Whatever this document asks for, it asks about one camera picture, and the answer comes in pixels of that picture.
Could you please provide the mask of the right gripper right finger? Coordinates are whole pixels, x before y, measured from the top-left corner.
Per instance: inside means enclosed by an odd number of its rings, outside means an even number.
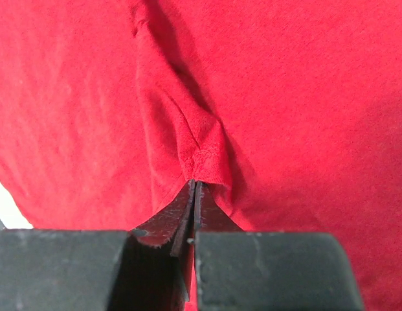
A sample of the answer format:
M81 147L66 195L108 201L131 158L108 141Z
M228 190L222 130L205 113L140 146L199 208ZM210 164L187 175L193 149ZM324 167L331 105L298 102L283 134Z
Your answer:
M327 233L244 231L198 182L194 202L200 310L363 310L345 250Z

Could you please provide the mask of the red t-shirt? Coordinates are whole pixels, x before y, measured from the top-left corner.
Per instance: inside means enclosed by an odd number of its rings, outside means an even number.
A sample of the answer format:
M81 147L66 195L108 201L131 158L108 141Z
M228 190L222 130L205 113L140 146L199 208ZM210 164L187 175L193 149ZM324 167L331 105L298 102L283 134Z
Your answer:
M402 310L402 1L0 1L0 182L42 229L131 229L190 179L324 231Z

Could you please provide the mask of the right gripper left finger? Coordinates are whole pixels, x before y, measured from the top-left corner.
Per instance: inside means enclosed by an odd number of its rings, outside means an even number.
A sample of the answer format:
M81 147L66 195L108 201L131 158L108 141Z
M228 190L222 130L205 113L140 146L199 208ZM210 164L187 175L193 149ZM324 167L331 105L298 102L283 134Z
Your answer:
M7 229L0 310L183 310L195 182L130 231Z

